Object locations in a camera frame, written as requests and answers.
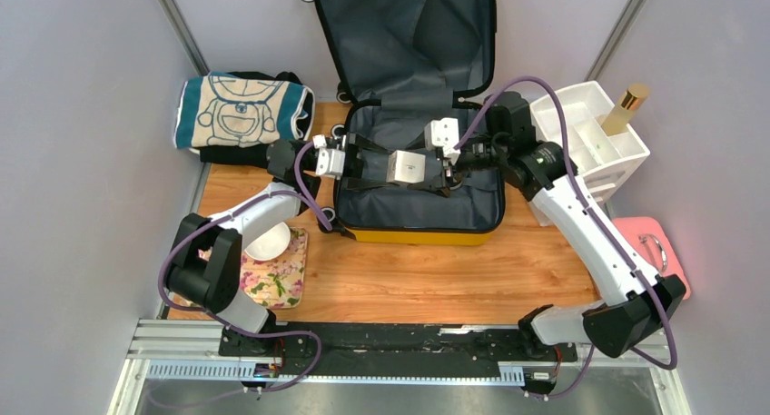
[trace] open suitcase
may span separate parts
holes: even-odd
[[[459,119],[464,132],[492,79],[495,0],[314,0],[341,79],[338,99],[353,106],[345,130],[389,150],[405,149],[430,120]],[[479,132],[484,132],[484,123]],[[426,177],[440,174],[429,151]],[[362,155],[364,178],[383,180],[388,155]],[[497,171],[471,173],[443,197],[404,187],[334,188],[341,232],[362,242],[477,245],[505,212]]]

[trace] wooden table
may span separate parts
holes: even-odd
[[[313,133],[344,123],[348,107],[318,104]],[[223,211],[271,180],[253,167],[213,165],[198,213]],[[321,206],[331,206],[324,179]],[[319,232],[311,211],[287,221],[310,233],[305,291],[280,321],[515,324],[538,306],[597,299],[586,267],[554,227],[539,227],[524,199],[506,189],[506,214],[477,247],[372,244]],[[171,311],[170,319],[199,318]]]

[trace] white organizer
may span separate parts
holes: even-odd
[[[597,117],[607,115],[615,104],[596,81],[556,91],[567,119],[569,157],[586,181],[597,203],[606,202],[628,176],[649,156],[649,149],[631,124],[626,132],[607,136]],[[561,145],[556,107],[544,95],[529,106],[537,137]]]

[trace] pink box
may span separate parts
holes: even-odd
[[[690,284],[685,277],[685,271],[682,270],[682,265],[676,258],[674,248],[671,247],[671,242],[663,233],[663,228],[659,222],[650,217],[627,217],[616,218],[612,223],[623,234],[626,241],[634,247],[634,250],[639,253],[639,256],[645,258],[645,261],[657,268],[661,274],[664,276],[678,275],[687,288],[684,298],[690,297]],[[664,261],[666,268],[661,272]]]

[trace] floral placemat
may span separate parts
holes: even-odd
[[[304,288],[305,261],[308,257],[308,233],[304,229],[290,228],[291,241],[281,256],[271,261],[257,261],[246,253],[241,254],[241,289],[249,297],[269,309],[289,309],[297,306],[302,299]],[[208,259],[211,252],[201,252]],[[191,303],[175,298],[183,305]],[[197,320],[208,318],[202,312],[191,316]]]

